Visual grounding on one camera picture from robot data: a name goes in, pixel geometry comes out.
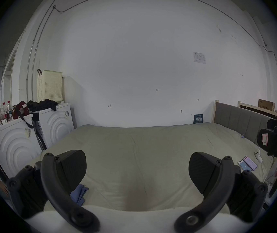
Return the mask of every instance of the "gray upholstered headboard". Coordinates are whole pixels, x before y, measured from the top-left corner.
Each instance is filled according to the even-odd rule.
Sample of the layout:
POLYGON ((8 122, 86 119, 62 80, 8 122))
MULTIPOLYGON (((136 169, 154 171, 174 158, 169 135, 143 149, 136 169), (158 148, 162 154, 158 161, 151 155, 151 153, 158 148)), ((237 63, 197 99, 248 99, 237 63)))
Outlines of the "gray upholstered headboard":
POLYGON ((244 135, 257 145, 257 133, 266 128, 268 116, 229 104, 215 102, 214 123, 221 124, 244 135))

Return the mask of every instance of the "pink smartphone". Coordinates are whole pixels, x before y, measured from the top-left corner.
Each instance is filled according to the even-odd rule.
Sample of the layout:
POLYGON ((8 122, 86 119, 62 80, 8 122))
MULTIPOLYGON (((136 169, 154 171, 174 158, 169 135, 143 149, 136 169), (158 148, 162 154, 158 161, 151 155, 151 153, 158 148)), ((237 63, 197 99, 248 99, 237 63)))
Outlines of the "pink smartphone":
POLYGON ((244 157, 243 160, 253 171, 257 168, 257 165, 248 156, 244 157))

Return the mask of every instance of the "label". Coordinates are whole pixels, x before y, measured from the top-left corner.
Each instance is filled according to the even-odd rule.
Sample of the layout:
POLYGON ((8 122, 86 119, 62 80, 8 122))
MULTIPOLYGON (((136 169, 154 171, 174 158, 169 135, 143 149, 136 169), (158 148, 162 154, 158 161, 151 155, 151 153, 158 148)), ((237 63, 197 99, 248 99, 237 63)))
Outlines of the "label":
POLYGON ((203 114, 194 115, 194 124, 195 123, 203 123, 203 114))
POLYGON ((268 134, 262 134, 262 142, 263 142, 263 145, 265 146, 268 145, 268 134))
POLYGON ((36 122, 36 129, 38 130, 40 135, 43 135, 42 127, 39 121, 36 122))
POLYGON ((203 53, 199 53, 199 52, 193 52, 193 53, 194 53, 195 62, 205 64, 205 55, 203 53))
POLYGON ((30 138, 30 132, 31 132, 30 129, 25 129, 26 137, 30 138))

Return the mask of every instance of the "bed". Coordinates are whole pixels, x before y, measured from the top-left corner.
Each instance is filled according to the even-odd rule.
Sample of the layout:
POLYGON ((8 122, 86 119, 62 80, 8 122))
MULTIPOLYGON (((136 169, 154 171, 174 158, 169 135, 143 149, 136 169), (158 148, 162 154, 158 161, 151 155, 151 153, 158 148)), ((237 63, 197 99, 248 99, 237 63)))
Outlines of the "bed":
MULTIPOLYGON (((259 163, 254 153, 259 148, 255 144, 257 132, 266 127, 268 119, 215 102, 213 123, 147 128, 84 125, 43 151, 30 165, 42 160, 46 152, 58 155, 83 150, 87 171, 81 184, 89 188, 84 205, 123 211, 193 208, 203 199, 188 174, 194 152, 220 159, 230 155, 235 164, 248 155, 258 165, 253 173, 264 181, 273 158, 261 151, 263 163, 259 163)), ((45 210, 54 208, 48 202, 45 210)))

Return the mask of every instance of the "earbuds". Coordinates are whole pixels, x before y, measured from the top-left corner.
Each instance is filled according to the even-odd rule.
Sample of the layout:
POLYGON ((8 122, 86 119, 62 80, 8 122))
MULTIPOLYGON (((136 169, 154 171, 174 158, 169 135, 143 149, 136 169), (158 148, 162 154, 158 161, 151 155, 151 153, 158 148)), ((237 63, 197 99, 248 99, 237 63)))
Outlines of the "earbuds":
POLYGON ((259 161, 259 163, 262 163, 262 162, 263 162, 263 159, 262 159, 262 157, 260 156, 260 150, 258 150, 258 151, 255 153, 255 157, 256 157, 256 159, 259 161))

